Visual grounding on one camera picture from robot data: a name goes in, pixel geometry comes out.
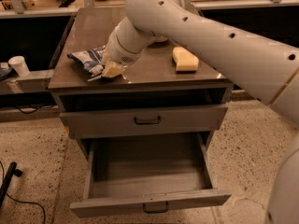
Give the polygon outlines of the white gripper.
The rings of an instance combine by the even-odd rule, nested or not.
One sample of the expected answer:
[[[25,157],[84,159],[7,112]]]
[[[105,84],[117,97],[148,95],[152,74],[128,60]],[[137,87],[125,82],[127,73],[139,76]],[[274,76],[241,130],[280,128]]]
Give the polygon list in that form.
[[[143,48],[142,34],[135,27],[117,26],[107,42],[102,77],[121,75],[125,71],[124,66],[132,65],[139,59]]]

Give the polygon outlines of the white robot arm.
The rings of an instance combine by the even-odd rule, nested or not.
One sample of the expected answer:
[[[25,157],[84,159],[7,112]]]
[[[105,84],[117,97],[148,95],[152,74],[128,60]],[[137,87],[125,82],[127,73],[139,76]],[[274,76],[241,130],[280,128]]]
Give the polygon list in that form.
[[[299,49],[195,15],[178,0],[125,0],[105,65],[131,65],[160,37],[169,38],[299,126]]]

